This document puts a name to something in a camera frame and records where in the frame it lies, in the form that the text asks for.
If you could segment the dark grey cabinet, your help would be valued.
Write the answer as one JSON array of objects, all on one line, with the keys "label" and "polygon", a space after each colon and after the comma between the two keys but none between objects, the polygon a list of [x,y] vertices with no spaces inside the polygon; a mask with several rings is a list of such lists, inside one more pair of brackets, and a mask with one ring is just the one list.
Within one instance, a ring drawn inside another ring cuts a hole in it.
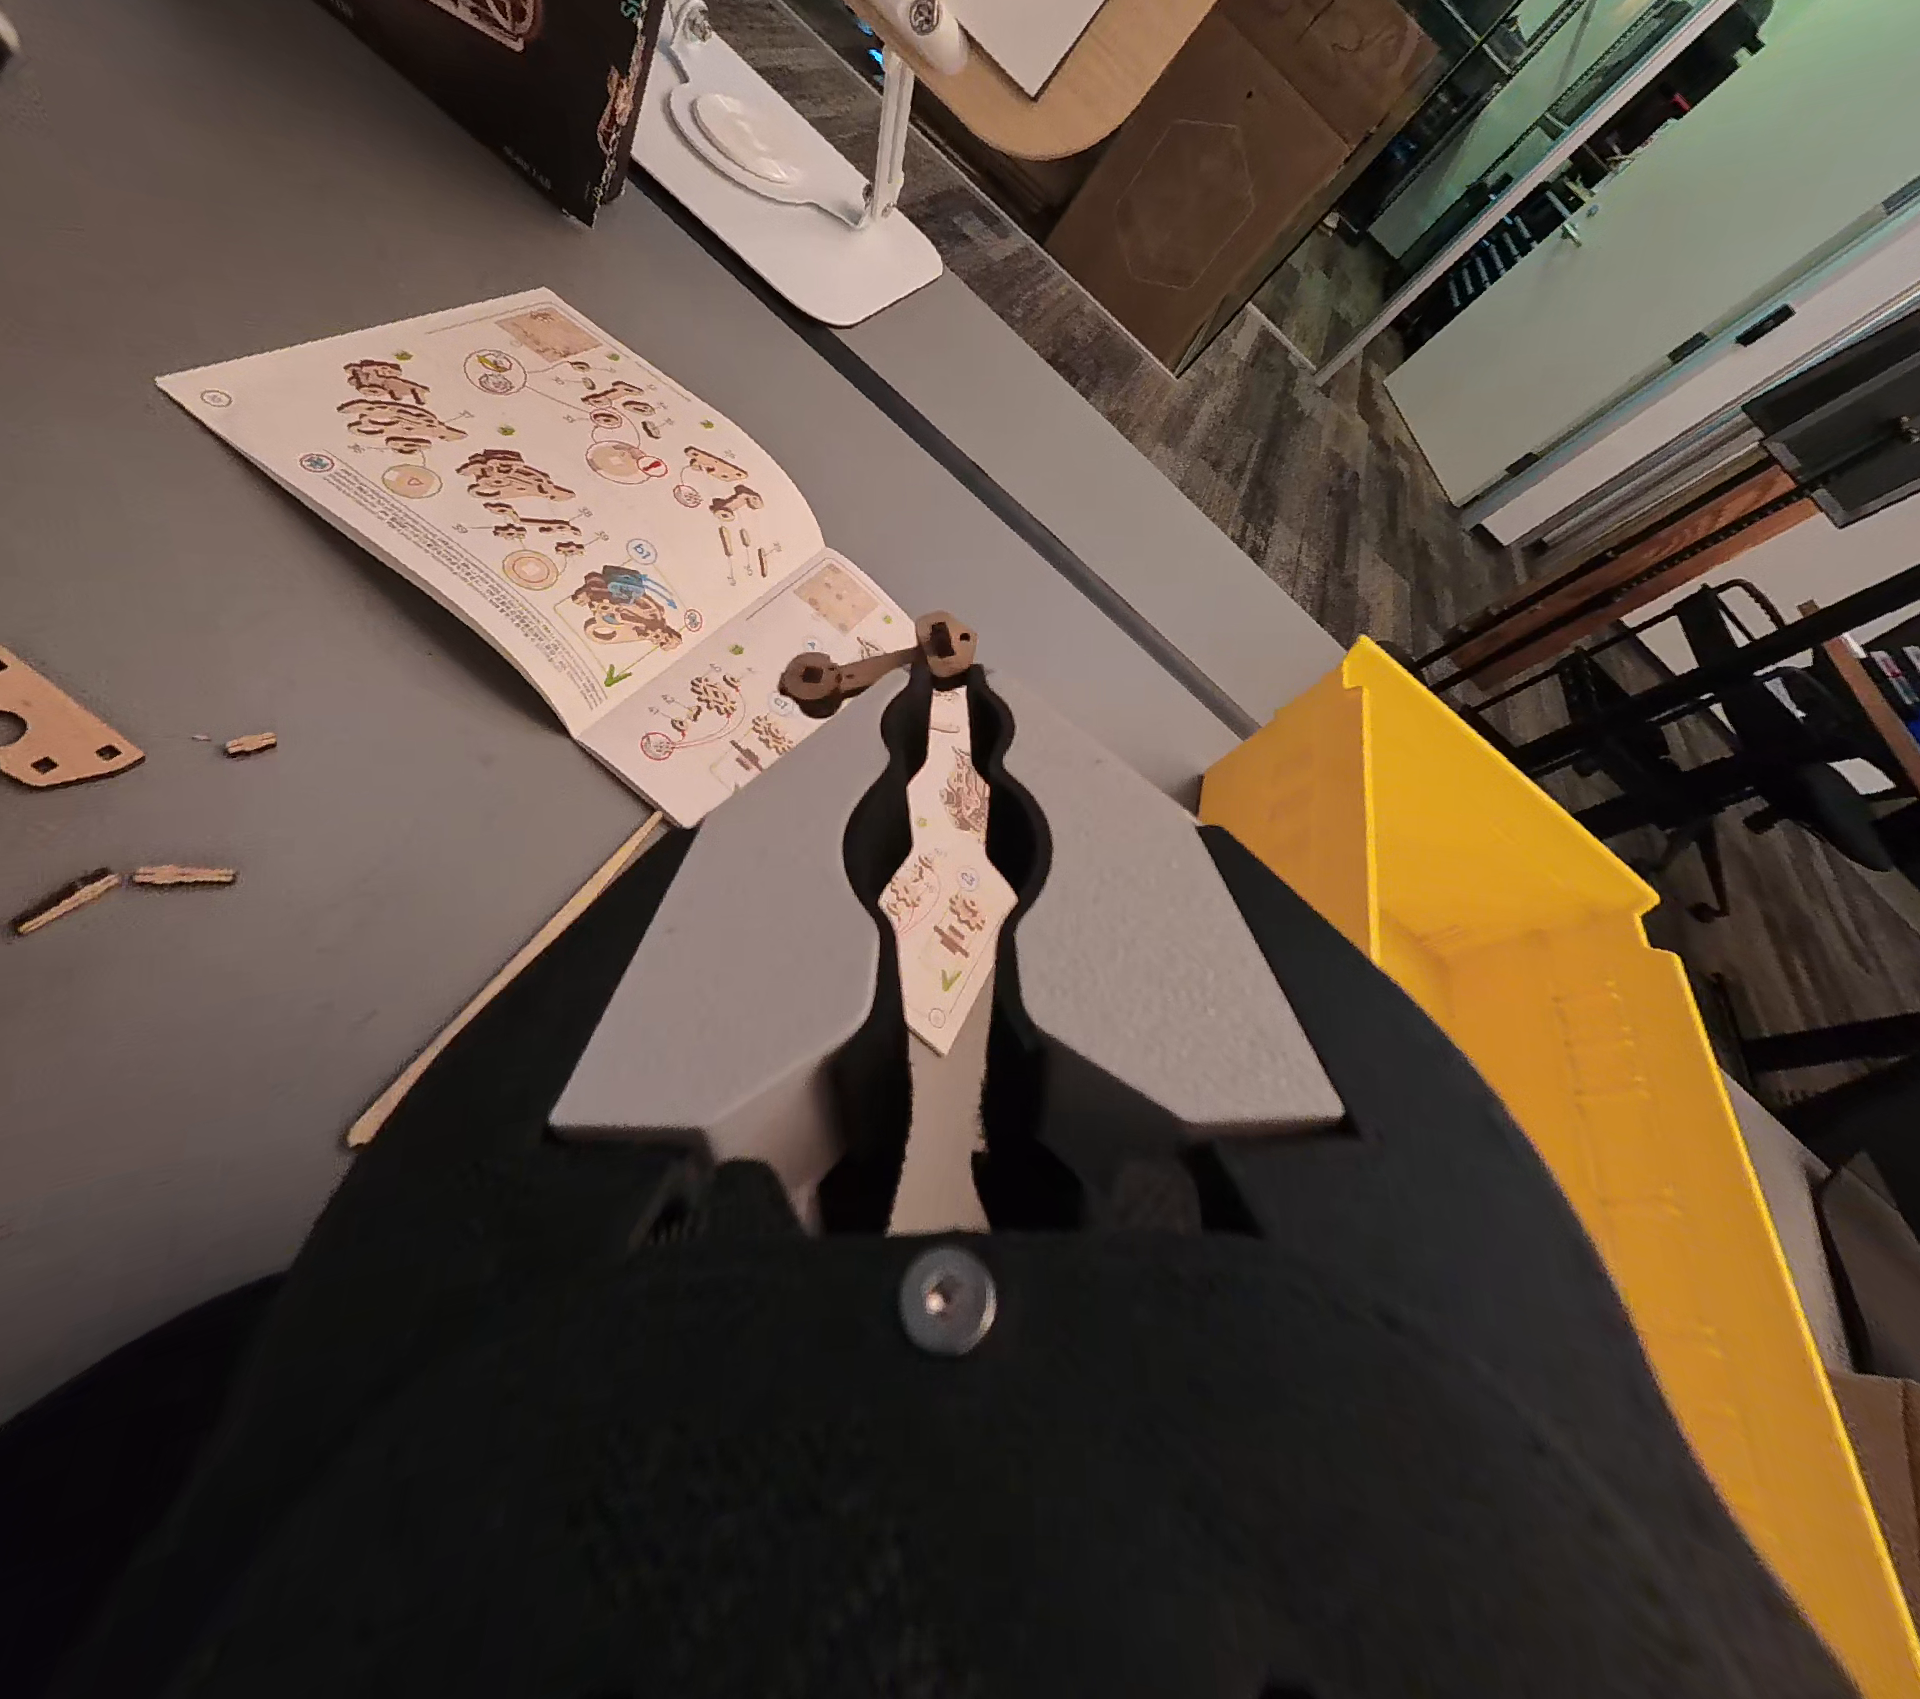
[{"label": "dark grey cabinet", "polygon": [[1920,493],[1920,311],[1742,403],[1765,453],[1833,527]]}]

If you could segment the wooden link arm piece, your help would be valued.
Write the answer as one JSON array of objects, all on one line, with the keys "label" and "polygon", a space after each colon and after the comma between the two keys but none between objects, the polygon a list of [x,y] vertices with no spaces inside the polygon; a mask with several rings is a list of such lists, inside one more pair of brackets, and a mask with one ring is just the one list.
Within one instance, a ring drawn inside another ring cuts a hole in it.
[{"label": "wooden link arm piece", "polygon": [[857,655],[857,657],[826,657],[816,650],[795,655],[782,670],[777,689],[805,715],[805,717],[832,717],[854,697],[872,689],[890,672],[916,672],[936,689],[960,688],[977,663],[977,633],[969,622],[953,613],[919,613],[911,625],[911,646],[885,650],[885,655]]}]

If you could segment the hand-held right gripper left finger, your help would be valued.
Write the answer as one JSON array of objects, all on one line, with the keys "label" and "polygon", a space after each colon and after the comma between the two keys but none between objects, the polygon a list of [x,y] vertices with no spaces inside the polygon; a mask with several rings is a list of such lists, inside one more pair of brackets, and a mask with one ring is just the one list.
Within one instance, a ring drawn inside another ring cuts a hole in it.
[{"label": "hand-held right gripper left finger", "polygon": [[925,677],[890,677],[684,838],[547,1109],[567,1141],[765,1162],[826,1233],[890,1233],[911,1058],[900,930]]}]

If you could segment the open instruction booklet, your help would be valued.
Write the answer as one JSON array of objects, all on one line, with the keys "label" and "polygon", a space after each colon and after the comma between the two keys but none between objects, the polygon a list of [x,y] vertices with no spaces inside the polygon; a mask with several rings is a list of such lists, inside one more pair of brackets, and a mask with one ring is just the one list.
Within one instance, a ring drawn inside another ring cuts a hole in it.
[{"label": "open instruction booklet", "polygon": [[826,729],[788,657],[911,643],[773,452],[542,285],[152,387],[492,646],[676,828]]}]

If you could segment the white book stand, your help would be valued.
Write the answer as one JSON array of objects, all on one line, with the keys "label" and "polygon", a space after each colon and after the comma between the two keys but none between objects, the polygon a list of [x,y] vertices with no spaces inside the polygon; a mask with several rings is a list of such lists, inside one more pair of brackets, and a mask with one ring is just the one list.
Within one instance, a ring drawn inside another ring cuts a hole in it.
[{"label": "white book stand", "polygon": [[664,75],[634,110],[632,163],[684,205],[763,285],[826,328],[857,328],[945,275],[900,211],[916,75],[960,75],[950,0],[854,0],[879,39],[872,172],[854,169],[712,27],[707,0],[666,0]]}]

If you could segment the brown cardboard box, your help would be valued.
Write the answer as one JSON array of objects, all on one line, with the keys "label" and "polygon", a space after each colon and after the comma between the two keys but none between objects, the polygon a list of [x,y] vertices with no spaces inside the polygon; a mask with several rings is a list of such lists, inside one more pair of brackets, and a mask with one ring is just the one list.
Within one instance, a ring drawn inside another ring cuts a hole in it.
[{"label": "brown cardboard box", "polygon": [[1097,151],[1044,250],[1180,373],[1445,75],[1403,0],[1218,0]]}]

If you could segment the wooden bracket plate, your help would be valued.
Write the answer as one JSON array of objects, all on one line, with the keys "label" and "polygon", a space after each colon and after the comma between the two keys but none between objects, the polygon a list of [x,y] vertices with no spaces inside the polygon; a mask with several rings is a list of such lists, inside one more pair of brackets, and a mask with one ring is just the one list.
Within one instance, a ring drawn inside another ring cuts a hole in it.
[{"label": "wooden bracket plate", "polygon": [[0,747],[0,771],[27,789],[58,789],[131,771],[145,752],[41,677],[14,650],[0,650],[0,707],[19,737]]}]

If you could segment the thin wooden strip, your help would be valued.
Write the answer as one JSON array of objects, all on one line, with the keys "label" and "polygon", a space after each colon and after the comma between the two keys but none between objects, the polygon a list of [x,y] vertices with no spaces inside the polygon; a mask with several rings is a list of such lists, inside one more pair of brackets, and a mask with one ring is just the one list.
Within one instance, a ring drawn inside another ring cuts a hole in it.
[{"label": "thin wooden strip", "polygon": [[360,1152],[373,1134],[390,1123],[418,1077],[502,996],[527,966],[538,962],[562,930],[589,915],[589,905],[634,863],[642,859],[657,838],[671,833],[664,812],[647,812],[567,898],[555,920],[542,920],[530,941],[513,948],[513,961],[360,1109],[344,1127],[342,1143]]}]

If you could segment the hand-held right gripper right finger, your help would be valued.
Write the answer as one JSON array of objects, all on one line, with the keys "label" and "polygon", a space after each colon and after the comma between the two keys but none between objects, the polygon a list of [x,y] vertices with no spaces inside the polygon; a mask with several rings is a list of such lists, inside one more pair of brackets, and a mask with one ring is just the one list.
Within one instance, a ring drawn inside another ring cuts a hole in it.
[{"label": "hand-held right gripper right finger", "polygon": [[1203,828],[1007,672],[977,672],[986,853],[1010,911],[969,1188],[995,1233],[1256,1233],[1220,1143],[1342,1101]]}]

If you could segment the yellow plastic bin stack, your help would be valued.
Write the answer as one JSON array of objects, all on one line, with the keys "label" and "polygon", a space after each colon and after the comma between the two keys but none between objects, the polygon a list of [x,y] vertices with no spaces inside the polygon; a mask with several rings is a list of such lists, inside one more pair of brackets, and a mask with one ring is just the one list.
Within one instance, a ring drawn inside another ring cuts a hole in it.
[{"label": "yellow plastic bin stack", "polygon": [[1668,1422],[1861,1694],[1915,1621],[1652,886],[1373,643],[1203,778],[1203,822],[1342,930],[1566,1196]]}]

